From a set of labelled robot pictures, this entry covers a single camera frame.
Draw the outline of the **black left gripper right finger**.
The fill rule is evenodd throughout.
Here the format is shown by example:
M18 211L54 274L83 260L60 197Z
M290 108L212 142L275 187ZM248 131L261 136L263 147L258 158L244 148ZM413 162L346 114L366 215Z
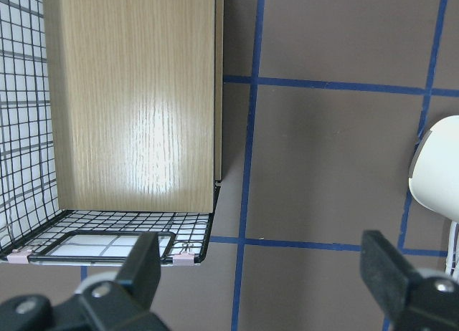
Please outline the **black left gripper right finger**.
M415 268L380 231L363 232L359 271L393 330L458 329L458 282Z

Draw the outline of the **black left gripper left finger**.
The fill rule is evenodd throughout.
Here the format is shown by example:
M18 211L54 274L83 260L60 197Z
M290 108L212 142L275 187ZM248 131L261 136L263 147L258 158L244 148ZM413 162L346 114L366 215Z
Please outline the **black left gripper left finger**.
M23 294L1 303L2 330L167 330L151 305L161 278L158 234L136 240L115 274L83 281L64 302Z

